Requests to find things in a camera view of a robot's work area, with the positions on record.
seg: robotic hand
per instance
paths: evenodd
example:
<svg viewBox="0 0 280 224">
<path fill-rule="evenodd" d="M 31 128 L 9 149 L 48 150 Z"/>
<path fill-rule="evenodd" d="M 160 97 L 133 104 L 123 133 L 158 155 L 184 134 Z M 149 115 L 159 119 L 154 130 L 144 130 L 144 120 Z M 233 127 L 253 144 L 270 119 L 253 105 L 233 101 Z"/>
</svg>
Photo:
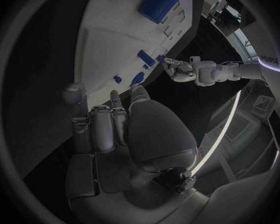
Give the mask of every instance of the robotic hand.
<svg viewBox="0 0 280 224">
<path fill-rule="evenodd" d="M 241 78 L 265 81 L 260 64 L 252 62 L 219 65 L 213 61 L 201 61 L 199 56 L 191 56 L 190 63 L 164 58 L 162 65 L 175 82 L 194 81 L 198 86 L 212 86 L 216 82 L 238 81 Z"/>
</svg>

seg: robotic arm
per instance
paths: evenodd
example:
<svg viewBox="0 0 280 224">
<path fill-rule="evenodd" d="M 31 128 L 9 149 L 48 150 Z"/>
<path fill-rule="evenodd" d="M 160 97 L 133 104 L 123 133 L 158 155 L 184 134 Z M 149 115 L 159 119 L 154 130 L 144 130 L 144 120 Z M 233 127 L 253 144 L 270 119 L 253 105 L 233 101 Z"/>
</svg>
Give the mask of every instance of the robotic arm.
<svg viewBox="0 0 280 224">
<path fill-rule="evenodd" d="M 260 64 L 252 62 L 219 65 L 213 61 L 201 61 L 199 56 L 191 56 L 190 63 L 164 58 L 162 65 L 173 81 L 194 81 L 198 86 L 212 86 L 216 82 L 237 81 L 241 78 L 265 81 Z"/>
</svg>

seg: blue block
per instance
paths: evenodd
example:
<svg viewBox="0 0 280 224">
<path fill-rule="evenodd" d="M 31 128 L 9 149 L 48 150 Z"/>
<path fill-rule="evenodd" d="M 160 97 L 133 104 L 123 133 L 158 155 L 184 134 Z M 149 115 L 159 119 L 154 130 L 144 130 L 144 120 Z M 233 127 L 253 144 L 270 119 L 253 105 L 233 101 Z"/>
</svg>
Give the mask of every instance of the blue block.
<svg viewBox="0 0 280 224">
<path fill-rule="evenodd" d="M 161 55 L 159 55 L 157 58 L 156 58 L 156 60 L 158 61 L 158 62 L 162 62 L 163 60 L 164 60 L 164 56 L 161 56 Z"/>
<path fill-rule="evenodd" d="M 149 20 L 159 24 L 178 0 L 145 0 L 139 12 Z"/>
<path fill-rule="evenodd" d="M 135 76 L 135 78 L 132 80 L 131 86 L 132 86 L 133 84 L 139 84 L 141 81 L 143 81 L 143 79 L 144 79 L 144 72 L 140 72 L 140 73 L 137 74 L 137 75 Z"/>
<path fill-rule="evenodd" d="M 146 64 L 148 64 L 150 67 L 152 67 L 152 66 L 155 64 L 155 61 L 154 61 L 150 56 L 148 56 L 143 50 L 141 50 L 141 51 L 138 53 L 138 56 L 139 56 Z"/>
<path fill-rule="evenodd" d="M 114 80 L 116 81 L 117 84 L 123 81 L 119 76 L 114 76 Z"/>
</svg>

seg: glowing light strip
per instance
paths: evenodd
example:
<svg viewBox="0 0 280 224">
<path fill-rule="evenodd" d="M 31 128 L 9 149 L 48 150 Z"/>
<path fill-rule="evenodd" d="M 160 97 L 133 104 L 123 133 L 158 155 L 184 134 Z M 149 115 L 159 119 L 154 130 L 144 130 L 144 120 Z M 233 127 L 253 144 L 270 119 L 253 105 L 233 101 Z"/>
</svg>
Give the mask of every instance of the glowing light strip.
<svg viewBox="0 0 280 224">
<path fill-rule="evenodd" d="M 272 165 L 272 168 L 273 168 L 273 166 L 274 166 L 274 164 L 275 164 L 275 162 L 276 162 L 276 160 L 277 160 L 277 158 L 278 158 L 278 155 L 279 155 L 279 151 L 277 151 L 277 154 L 276 154 L 276 157 L 275 157 L 274 163 L 273 163 L 273 165 Z"/>
<path fill-rule="evenodd" d="M 198 163 L 197 166 L 192 170 L 192 172 L 191 172 L 192 176 L 194 176 L 194 174 L 197 173 L 197 171 L 205 164 L 205 162 L 210 158 L 210 156 L 213 154 L 213 152 L 215 151 L 215 149 L 218 147 L 219 143 L 221 142 L 223 136 L 225 135 L 225 132 L 228 129 L 228 126 L 230 125 L 230 122 L 233 118 L 233 115 L 235 114 L 235 111 L 236 111 L 236 108 L 237 108 L 237 105 L 238 105 L 238 102 L 239 102 L 240 94 L 241 94 L 241 91 L 239 91 L 237 93 L 236 100 L 235 100 L 234 105 L 231 109 L 230 115 L 229 115 L 229 117 L 228 117 L 228 119 L 227 119 L 227 121 L 224 125 L 224 128 L 222 129 L 219 137 L 217 138 L 216 142 L 211 147 L 211 149 L 204 156 L 204 158 L 200 161 L 200 163 Z"/>
<path fill-rule="evenodd" d="M 265 64 L 264 62 L 262 62 L 260 59 L 259 59 L 259 63 L 260 63 L 262 66 L 264 66 L 264 67 L 267 67 L 267 68 L 269 68 L 269 69 L 271 69 L 271 70 L 279 71 L 279 72 L 280 72 L 280 69 L 275 68 L 275 67 L 273 67 L 273 66 L 266 65 L 266 64 Z"/>
</svg>

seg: air vent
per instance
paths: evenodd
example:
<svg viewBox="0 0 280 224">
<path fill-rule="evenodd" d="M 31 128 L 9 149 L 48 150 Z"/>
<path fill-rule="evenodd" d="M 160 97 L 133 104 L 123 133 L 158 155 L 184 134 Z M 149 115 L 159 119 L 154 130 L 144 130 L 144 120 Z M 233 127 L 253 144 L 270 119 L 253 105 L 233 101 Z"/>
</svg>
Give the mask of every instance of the air vent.
<svg viewBox="0 0 280 224">
<path fill-rule="evenodd" d="M 255 101 L 253 107 L 261 111 L 266 111 L 270 102 L 273 102 L 274 98 L 268 96 L 259 96 Z"/>
</svg>

